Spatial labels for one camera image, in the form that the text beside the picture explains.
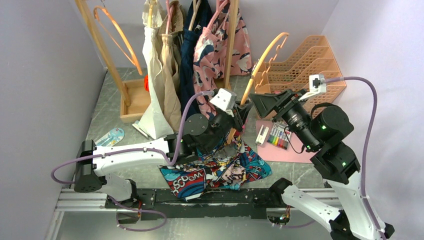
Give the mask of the comic print shorts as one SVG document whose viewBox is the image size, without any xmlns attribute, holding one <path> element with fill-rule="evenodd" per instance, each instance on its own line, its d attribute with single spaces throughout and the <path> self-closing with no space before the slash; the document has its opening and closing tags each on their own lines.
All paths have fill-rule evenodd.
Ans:
<svg viewBox="0 0 424 240">
<path fill-rule="evenodd" d="M 212 152 L 199 155 L 196 161 L 163 165 L 159 170 L 172 194 L 186 202 L 210 189 L 239 190 L 245 183 L 273 174 L 271 166 L 242 139 L 239 132 L 230 143 L 224 141 Z"/>
</svg>

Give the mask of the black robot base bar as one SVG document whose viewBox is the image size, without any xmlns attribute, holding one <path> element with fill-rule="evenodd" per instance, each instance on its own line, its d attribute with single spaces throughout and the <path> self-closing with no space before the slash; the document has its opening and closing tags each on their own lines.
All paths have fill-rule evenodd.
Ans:
<svg viewBox="0 0 424 240">
<path fill-rule="evenodd" d="M 128 200 L 123 205 L 162 212 L 168 219 L 250 217 L 266 220 L 287 209 L 287 205 L 267 188 L 214 188 L 188 201 L 177 198 L 168 188 L 139 188 L 137 193 L 137 201 Z"/>
</svg>

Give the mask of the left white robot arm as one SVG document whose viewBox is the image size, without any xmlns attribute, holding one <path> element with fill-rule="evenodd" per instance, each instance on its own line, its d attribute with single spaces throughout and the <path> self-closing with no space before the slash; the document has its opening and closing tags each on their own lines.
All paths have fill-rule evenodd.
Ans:
<svg viewBox="0 0 424 240">
<path fill-rule="evenodd" d="M 77 193 L 101 191 L 132 208 L 139 200 L 137 185 L 117 176 L 116 171 L 143 164 L 183 165 L 213 156 L 231 129 L 242 129 L 252 106 L 251 102 L 236 101 L 228 111 L 218 110 L 211 120 L 194 114 L 184 122 L 182 132 L 149 142 L 113 148 L 85 140 L 77 154 L 73 189 Z"/>
</svg>

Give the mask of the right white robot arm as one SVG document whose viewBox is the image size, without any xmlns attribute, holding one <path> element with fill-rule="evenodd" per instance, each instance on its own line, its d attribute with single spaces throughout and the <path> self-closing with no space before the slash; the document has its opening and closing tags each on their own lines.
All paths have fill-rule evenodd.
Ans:
<svg viewBox="0 0 424 240">
<path fill-rule="evenodd" d="M 334 240 L 387 240 L 395 229 L 382 221 L 364 195 L 361 165 L 355 152 L 343 140 L 353 130 L 347 114 L 337 105 L 322 103 L 322 111 L 312 117 L 301 104 L 305 90 L 279 94 L 251 93 L 250 100 L 260 117 L 275 112 L 273 122 L 285 121 L 290 132 L 312 153 L 310 161 L 334 190 L 341 208 L 321 202 L 280 178 L 270 188 L 275 207 L 287 205 L 300 210 L 321 226 Z"/>
</svg>

